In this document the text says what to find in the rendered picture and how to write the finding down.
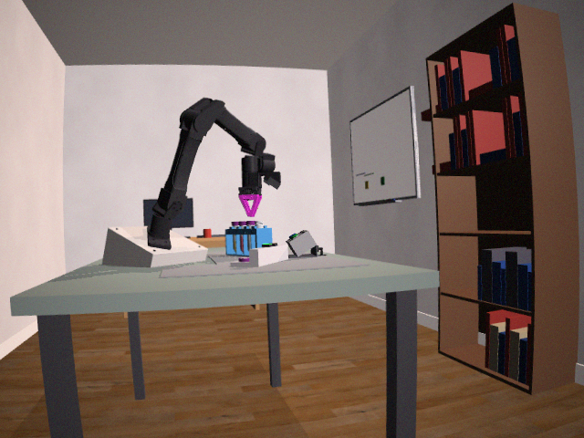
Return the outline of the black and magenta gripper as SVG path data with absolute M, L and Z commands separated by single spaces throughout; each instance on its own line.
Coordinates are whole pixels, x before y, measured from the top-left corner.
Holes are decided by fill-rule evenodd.
M 247 216 L 248 217 L 255 217 L 256 210 L 257 210 L 258 205 L 260 204 L 260 201 L 262 199 L 262 194 L 261 194 L 262 189 L 257 187 L 257 186 L 249 187 L 248 173 L 249 172 L 242 172 L 242 187 L 238 187 L 238 192 L 239 192 L 238 197 L 239 197 L 243 207 L 245 208 L 245 212 L 246 212 Z M 250 209 L 249 204 L 248 204 L 248 201 L 250 201 L 250 200 L 254 200 L 253 205 L 252 205 L 252 209 Z

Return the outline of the blue tube rack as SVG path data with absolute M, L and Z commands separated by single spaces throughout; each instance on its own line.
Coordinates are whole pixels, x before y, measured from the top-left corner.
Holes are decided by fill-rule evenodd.
M 236 243 L 236 253 L 233 249 L 233 235 L 235 235 L 235 243 Z M 239 235 L 243 235 L 243 246 L 244 246 L 244 254 L 240 250 L 240 237 Z M 262 247 L 263 244 L 270 244 L 273 243 L 272 241 L 272 228 L 257 228 L 257 226 L 244 226 L 242 229 L 241 226 L 237 226 L 236 229 L 234 226 L 229 227 L 229 229 L 225 229 L 225 249 L 227 256 L 248 256 L 249 252 L 247 250 L 247 235 L 251 235 L 251 249 Z

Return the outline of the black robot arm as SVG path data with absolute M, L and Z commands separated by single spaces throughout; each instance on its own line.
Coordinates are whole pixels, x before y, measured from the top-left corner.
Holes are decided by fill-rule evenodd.
M 152 207 L 155 213 L 151 225 L 147 226 L 148 246 L 171 250 L 172 219 L 184 209 L 195 155 L 203 136 L 206 136 L 214 123 L 235 138 L 242 152 L 251 154 L 241 159 L 242 172 L 249 172 L 249 187 L 262 188 L 262 176 L 265 176 L 263 179 L 267 185 L 276 189 L 281 185 L 281 172 L 274 172 L 276 156 L 264 153 L 266 140 L 244 125 L 224 105 L 222 100 L 202 98 L 181 114 L 180 139 L 172 168 L 164 188 L 160 190 L 157 203 Z

